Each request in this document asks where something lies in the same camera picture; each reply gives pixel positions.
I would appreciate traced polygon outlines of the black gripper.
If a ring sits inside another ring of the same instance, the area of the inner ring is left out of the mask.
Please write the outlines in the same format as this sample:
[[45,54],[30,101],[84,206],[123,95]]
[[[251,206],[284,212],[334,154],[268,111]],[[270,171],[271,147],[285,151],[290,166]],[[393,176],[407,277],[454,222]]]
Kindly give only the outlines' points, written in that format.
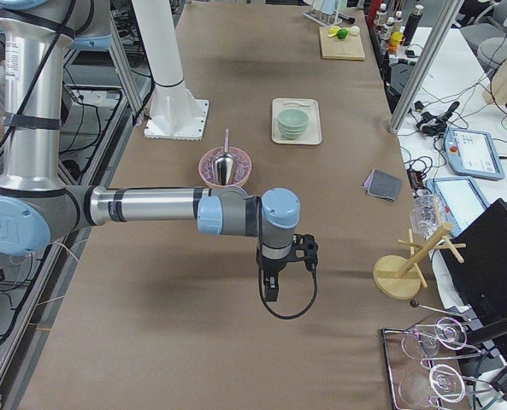
[[258,267],[262,271],[262,283],[264,284],[264,300],[277,302],[279,296],[279,273],[285,269],[287,261],[284,259],[273,260],[259,254],[256,257]]

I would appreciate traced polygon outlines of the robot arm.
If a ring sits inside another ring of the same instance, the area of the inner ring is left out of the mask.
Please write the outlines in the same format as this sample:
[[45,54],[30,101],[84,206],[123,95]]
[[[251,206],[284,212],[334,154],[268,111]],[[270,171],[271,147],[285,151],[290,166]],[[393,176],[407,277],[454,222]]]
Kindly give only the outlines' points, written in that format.
[[107,46],[109,17],[105,1],[0,1],[6,62],[0,254],[27,255],[110,221],[195,220],[204,233],[257,239],[259,290],[264,301],[275,301],[280,271],[305,244],[295,232],[300,202],[292,191],[112,190],[58,178],[63,56],[87,41]]

